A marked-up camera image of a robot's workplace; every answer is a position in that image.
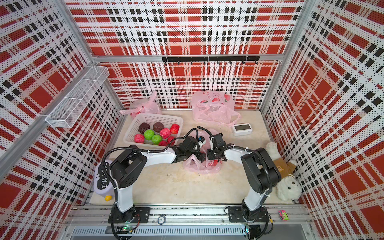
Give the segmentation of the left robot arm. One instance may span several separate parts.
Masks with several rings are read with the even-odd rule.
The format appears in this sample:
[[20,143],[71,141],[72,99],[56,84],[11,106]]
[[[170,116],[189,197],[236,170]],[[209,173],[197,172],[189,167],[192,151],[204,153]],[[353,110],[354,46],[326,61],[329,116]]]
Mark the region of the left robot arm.
[[102,158],[101,167],[115,192],[115,201],[108,223],[120,224],[140,221],[133,201],[133,184],[145,167],[158,164],[173,164],[196,157],[204,160],[206,155],[200,152],[205,144],[204,137],[184,136],[178,145],[169,143],[158,150],[140,149],[136,145],[118,147],[109,150]]

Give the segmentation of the green apple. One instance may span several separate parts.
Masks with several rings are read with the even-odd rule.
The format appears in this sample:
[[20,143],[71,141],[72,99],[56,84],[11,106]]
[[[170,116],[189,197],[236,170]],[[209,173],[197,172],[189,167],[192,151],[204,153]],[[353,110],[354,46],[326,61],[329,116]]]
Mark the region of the green apple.
[[155,134],[152,136],[151,141],[154,145],[159,145],[160,142],[163,141],[163,138],[160,135]]
[[155,135],[155,132],[151,129],[145,130],[144,131],[144,137],[146,140],[151,141],[152,137]]

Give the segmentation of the white plastic basket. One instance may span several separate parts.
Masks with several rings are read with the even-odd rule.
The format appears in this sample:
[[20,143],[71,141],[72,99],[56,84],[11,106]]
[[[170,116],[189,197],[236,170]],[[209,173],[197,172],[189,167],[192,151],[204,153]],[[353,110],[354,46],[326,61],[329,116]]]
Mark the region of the white plastic basket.
[[141,113],[131,122],[124,142],[146,150],[163,149],[171,139],[171,145],[176,145],[183,123],[181,117]]

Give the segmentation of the dark red apple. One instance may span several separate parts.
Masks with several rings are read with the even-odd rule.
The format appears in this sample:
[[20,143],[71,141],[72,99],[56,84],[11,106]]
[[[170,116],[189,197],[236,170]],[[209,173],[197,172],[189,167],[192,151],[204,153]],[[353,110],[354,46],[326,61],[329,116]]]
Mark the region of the dark red apple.
[[138,128],[138,132],[140,133],[140,134],[144,134],[144,132],[146,131],[146,130],[149,130],[151,128],[151,126],[148,124],[148,123],[141,123],[140,124],[140,126],[139,126],[139,128]]
[[161,123],[161,122],[156,122],[154,123],[153,125],[153,130],[156,132],[156,133],[159,133],[162,129],[164,129],[165,126]]

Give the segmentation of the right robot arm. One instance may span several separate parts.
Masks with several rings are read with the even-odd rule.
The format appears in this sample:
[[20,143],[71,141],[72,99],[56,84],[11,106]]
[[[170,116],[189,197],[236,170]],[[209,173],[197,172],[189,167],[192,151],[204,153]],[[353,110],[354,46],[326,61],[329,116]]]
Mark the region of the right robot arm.
[[242,164],[250,190],[242,200],[241,213],[245,222],[267,222],[268,214],[264,207],[273,187],[282,179],[281,174],[267,150],[252,150],[226,144],[222,134],[210,135],[207,150],[209,160],[234,161]]

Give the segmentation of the pink plastic bag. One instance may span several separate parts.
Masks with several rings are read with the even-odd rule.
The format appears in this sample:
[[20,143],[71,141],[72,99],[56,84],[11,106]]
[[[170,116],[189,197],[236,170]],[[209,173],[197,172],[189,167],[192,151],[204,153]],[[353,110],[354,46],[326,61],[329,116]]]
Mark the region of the pink plastic bag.
[[232,127],[241,114],[235,111],[235,101],[231,95],[217,91],[200,91],[192,95],[193,118],[200,122],[209,122]]
[[221,170],[222,163],[218,160],[209,160],[207,151],[211,149],[210,135],[203,130],[199,130],[199,137],[205,139],[205,143],[200,148],[201,154],[206,154],[201,162],[195,155],[191,155],[185,162],[183,167],[186,171],[197,174],[216,174]]
[[155,102],[157,91],[153,91],[149,99],[140,99],[133,102],[128,110],[120,110],[121,115],[134,119],[139,114],[161,114],[160,106]]

